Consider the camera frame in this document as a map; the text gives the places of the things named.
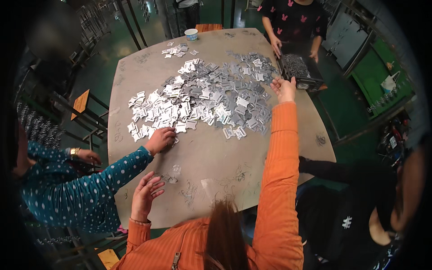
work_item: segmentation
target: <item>ribbed orange sleeve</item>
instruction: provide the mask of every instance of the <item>ribbed orange sleeve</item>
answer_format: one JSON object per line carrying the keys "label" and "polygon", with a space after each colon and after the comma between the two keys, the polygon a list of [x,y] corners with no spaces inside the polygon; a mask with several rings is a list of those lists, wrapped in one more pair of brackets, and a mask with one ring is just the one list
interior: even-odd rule
{"label": "ribbed orange sleeve", "polygon": [[150,240],[151,225],[151,223],[142,223],[129,218],[126,254]]}
{"label": "ribbed orange sleeve", "polygon": [[273,108],[252,247],[258,266],[302,269],[303,246],[295,211],[299,179],[299,136],[294,102]]}

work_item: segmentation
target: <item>plastic crate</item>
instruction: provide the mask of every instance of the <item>plastic crate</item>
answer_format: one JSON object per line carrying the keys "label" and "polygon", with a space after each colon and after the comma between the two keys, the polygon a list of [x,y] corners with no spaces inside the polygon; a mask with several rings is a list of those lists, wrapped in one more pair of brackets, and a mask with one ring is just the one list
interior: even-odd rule
{"label": "plastic crate", "polygon": [[304,63],[306,64],[306,67],[308,68],[309,74],[311,75],[310,78],[308,77],[296,77],[295,81],[297,82],[297,88],[298,89],[305,89],[309,92],[318,91],[321,85],[323,85],[324,80],[321,76],[321,73],[318,70],[317,63],[315,62],[315,59],[310,58],[310,52],[308,52],[307,49],[310,47],[305,44],[295,44],[295,43],[285,43],[282,45],[281,48],[281,57],[278,59],[279,66],[282,70],[282,77],[284,79],[287,79],[291,81],[291,73],[286,68],[285,59],[283,55],[285,54],[296,54],[303,58]]}

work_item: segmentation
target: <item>paper cup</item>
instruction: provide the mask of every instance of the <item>paper cup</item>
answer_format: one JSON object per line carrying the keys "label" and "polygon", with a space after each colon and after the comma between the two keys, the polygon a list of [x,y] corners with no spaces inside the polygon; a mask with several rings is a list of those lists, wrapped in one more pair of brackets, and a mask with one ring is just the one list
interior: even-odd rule
{"label": "paper cup", "polygon": [[195,41],[198,39],[198,30],[195,28],[188,29],[184,32],[187,41]]}

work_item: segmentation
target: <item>green machine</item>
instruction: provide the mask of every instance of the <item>green machine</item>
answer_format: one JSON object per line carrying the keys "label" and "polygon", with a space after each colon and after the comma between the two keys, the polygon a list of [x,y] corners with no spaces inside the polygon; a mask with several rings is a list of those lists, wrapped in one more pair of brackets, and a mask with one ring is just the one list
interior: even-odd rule
{"label": "green machine", "polygon": [[[395,77],[396,89],[391,94],[384,92],[381,83],[390,75]],[[373,119],[391,108],[412,92],[407,74],[401,68],[390,48],[380,38],[372,44],[368,53],[347,76],[354,79],[369,104],[369,119]]]}

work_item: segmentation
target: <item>white logo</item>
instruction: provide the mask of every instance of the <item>white logo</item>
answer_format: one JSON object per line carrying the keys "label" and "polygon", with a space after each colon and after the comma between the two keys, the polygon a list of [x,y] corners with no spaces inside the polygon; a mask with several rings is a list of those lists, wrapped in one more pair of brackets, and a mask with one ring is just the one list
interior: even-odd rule
{"label": "white logo", "polygon": [[352,219],[353,219],[352,217],[347,216],[346,219],[343,220],[342,227],[345,229],[349,229]]}

